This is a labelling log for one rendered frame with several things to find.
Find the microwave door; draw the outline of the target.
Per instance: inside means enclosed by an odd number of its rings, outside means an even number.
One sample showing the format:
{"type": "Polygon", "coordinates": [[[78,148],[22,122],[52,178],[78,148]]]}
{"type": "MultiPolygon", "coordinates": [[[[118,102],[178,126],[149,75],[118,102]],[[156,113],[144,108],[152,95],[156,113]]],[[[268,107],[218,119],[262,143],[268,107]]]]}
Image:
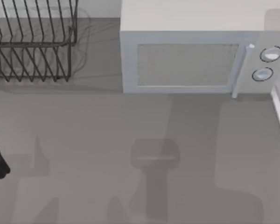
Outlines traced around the microwave door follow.
{"type": "Polygon", "coordinates": [[[122,31],[124,93],[230,93],[249,39],[235,31],[122,31]]]}

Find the pale microwave oven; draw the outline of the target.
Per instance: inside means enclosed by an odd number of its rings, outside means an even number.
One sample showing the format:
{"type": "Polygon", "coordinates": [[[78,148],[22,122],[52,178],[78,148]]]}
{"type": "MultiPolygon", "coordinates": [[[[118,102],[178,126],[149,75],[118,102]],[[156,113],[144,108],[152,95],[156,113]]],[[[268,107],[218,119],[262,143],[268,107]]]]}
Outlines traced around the pale microwave oven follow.
{"type": "Polygon", "coordinates": [[[280,0],[122,0],[122,31],[235,31],[254,44],[239,94],[269,94],[280,75],[280,58],[261,61],[263,49],[280,47],[280,0]],[[252,73],[269,67],[264,82],[252,73]]]}

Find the small microwave knob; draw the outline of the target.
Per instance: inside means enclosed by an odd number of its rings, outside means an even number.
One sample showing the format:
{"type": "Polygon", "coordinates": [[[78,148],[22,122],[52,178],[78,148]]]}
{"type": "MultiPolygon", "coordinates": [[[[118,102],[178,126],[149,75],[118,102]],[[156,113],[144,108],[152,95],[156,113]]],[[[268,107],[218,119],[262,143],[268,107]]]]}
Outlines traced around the small microwave knob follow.
{"type": "Polygon", "coordinates": [[[259,70],[255,70],[252,73],[252,79],[256,82],[264,82],[269,80],[274,74],[274,71],[269,68],[269,67],[265,67],[259,70]]]}

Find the large microwave knob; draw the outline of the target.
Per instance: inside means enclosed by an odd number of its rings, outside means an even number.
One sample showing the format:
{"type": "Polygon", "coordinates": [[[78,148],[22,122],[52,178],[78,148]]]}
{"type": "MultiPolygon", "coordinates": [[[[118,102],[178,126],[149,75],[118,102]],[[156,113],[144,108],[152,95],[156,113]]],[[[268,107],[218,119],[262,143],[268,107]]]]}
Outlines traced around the large microwave knob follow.
{"type": "Polygon", "coordinates": [[[261,61],[265,63],[271,63],[280,58],[280,47],[273,46],[270,48],[263,49],[259,55],[261,61]]]}

